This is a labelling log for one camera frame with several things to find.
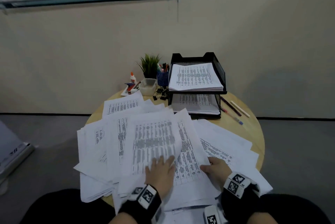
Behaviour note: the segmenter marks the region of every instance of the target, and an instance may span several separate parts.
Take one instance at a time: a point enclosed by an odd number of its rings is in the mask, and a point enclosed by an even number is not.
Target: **pen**
[[[238,110],[240,110],[242,113],[244,113],[248,118],[250,118],[250,115],[247,114],[246,111],[244,111],[242,108],[240,108],[238,105],[236,105],[236,103],[234,103],[234,101],[230,101],[235,107],[237,107]]]
[[[222,111],[224,111],[226,114],[228,114],[230,117],[232,117],[235,121],[237,121],[239,124],[243,125],[243,122],[237,119],[236,117],[232,116],[226,109],[220,107]]]
[[[241,114],[240,114],[240,112],[238,112],[227,100],[225,100],[222,96],[220,96],[220,99],[222,99],[222,101],[224,102],[224,103],[226,103],[227,104],[227,106],[228,107],[230,107],[235,113],[237,113],[237,115],[238,116],[242,116]]]

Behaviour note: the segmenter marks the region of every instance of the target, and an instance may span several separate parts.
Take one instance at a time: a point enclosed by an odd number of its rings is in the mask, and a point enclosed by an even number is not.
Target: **glue bottle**
[[[133,84],[136,84],[137,81],[136,81],[136,77],[134,76],[133,73],[130,73],[130,81],[133,83]]]

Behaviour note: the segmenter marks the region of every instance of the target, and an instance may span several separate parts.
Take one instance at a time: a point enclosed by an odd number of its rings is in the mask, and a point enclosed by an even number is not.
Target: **gray floor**
[[[9,177],[0,196],[0,223],[18,223],[40,196],[79,188],[76,130],[88,117],[0,115],[19,138],[37,146]],[[261,170],[276,193],[312,200],[335,223],[335,122],[260,121],[265,137]]]

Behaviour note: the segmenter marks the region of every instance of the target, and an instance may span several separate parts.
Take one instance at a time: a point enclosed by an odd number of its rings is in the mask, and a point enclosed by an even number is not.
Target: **blue pen holder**
[[[169,72],[157,72],[157,83],[159,86],[169,86]]]

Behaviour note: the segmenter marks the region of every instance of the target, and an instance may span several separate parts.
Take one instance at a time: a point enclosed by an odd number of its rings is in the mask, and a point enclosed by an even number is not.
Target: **round wooden table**
[[[111,96],[110,99],[117,99],[121,98],[120,96],[122,91],[119,91],[118,93],[115,93],[113,96]],[[244,104],[241,100],[239,100],[235,95],[228,92],[226,95],[222,95],[228,102],[231,100],[234,101],[239,107],[241,107],[244,111],[246,111],[250,118],[246,117],[244,114],[242,114],[239,119],[243,122],[243,125],[240,125],[238,122],[233,120],[230,116],[225,114],[224,112],[221,112],[221,119],[219,120],[209,120],[210,122],[225,128],[240,137],[245,138],[246,140],[249,140],[252,142],[251,150],[258,153],[259,157],[257,160],[256,168],[258,170],[261,170],[263,160],[264,160],[264,154],[265,154],[265,142],[264,142],[264,136],[262,132],[262,128],[256,119],[253,112],[247,107],[246,104]],[[152,99],[152,96],[143,96],[144,100]],[[164,103],[164,105],[167,107],[168,103],[167,100],[161,100],[157,99],[156,101],[153,101],[154,104],[158,105],[161,103]],[[237,116],[233,110],[231,110],[223,101],[221,101],[221,106],[225,109],[227,109],[232,115]],[[86,124],[89,124],[91,122],[96,122],[102,118],[103,113],[103,103],[100,105],[100,107],[90,116],[90,118],[87,120]],[[114,207],[112,196],[109,197],[103,197],[103,200],[106,201],[108,204],[112,205]]]

